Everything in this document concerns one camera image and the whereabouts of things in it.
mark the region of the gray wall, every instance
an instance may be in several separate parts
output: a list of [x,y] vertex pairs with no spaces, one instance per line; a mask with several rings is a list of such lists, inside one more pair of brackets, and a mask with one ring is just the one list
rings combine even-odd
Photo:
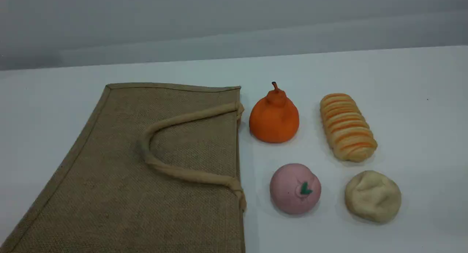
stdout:
[[468,44],[468,0],[0,0],[0,69]]

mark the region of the striped bread loaf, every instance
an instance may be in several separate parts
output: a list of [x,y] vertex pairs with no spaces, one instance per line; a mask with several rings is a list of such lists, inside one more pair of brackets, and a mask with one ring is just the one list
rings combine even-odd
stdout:
[[327,141],[336,158],[362,162],[377,148],[372,131],[354,100],[343,93],[326,95],[320,114]]

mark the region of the bun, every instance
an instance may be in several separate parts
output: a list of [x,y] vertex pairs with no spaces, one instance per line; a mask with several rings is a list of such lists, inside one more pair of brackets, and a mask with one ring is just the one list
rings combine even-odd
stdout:
[[385,223],[398,213],[401,192],[387,176],[376,171],[363,171],[346,185],[344,202],[354,215]]
[[339,160],[362,162],[377,148],[372,131],[354,100],[342,93],[326,95],[320,102],[323,129]]

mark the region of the bag handle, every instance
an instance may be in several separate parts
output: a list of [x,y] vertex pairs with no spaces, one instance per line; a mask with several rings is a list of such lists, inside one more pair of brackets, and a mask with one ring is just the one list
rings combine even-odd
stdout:
[[197,171],[192,169],[185,169],[180,168],[172,165],[167,165],[163,163],[161,160],[156,158],[150,151],[150,142],[152,137],[156,132],[162,130],[164,128],[174,126],[177,124],[182,124],[186,122],[191,122],[195,120],[201,120],[203,118],[209,118],[217,115],[221,115],[224,113],[229,113],[237,111],[237,122],[239,124],[242,112],[244,111],[244,107],[242,104],[237,101],[234,103],[228,103],[220,106],[216,106],[213,108],[205,109],[202,111],[197,111],[194,113],[187,113],[180,116],[167,118],[165,120],[158,121],[152,125],[150,125],[140,139],[141,149],[143,150],[143,157],[145,163],[150,165],[155,170],[159,171],[160,173],[164,173],[165,175],[185,180],[188,182],[194,183],[203,183],[203,184],[212,184],[212,185],[221,185],[226,186],[229,188],[239,200],[239,206],[242,211],[245,211],[247,207],[247,202],[245,200],[244,190],[242,189],[241,183],[234,177],[227,176],[227,175],[218,175],[214,173],[206,173],[204,171]]

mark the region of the pink peach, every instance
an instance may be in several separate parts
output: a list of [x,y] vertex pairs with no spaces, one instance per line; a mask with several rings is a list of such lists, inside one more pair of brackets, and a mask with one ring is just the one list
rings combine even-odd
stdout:
[[281,166],[269,183],[274,204],[283,212],[299,215],[311,210],[320,199],[319,178],[300,163]]

